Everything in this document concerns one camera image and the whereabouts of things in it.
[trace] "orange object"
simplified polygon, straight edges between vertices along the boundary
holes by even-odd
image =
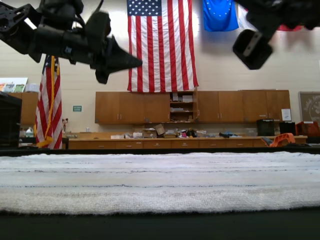
[[[292,133],[284,133],[279,136],[276,136],[273,141],[266,137],[263,137],[261,140],[270,148],[282,147],[281,142],[285,140],[287,140],[289,144],[296,143],[295,136]]]

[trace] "european union flag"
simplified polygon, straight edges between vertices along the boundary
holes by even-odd
[[[203,12],[206,31],[227,32],[239,27],[234,0],[203,0]]]

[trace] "exit sign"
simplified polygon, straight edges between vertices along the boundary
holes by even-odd
[[[73,106],[74,112],[82,112],[82,106]]]

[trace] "american flag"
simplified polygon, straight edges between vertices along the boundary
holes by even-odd
[[[35,135],[40,148],[62,148],[62,98],[59,59],[45,58],[38,105],[35,116]]]
[[[129,51],[143,61],[129,70],[128,91],[197,87],[192,0],[127,0],[127,13]]]

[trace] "white towel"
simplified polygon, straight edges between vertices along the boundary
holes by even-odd
[[[320,155],[192,153],[0,157],[0,211],[228,212],[320,206]]]

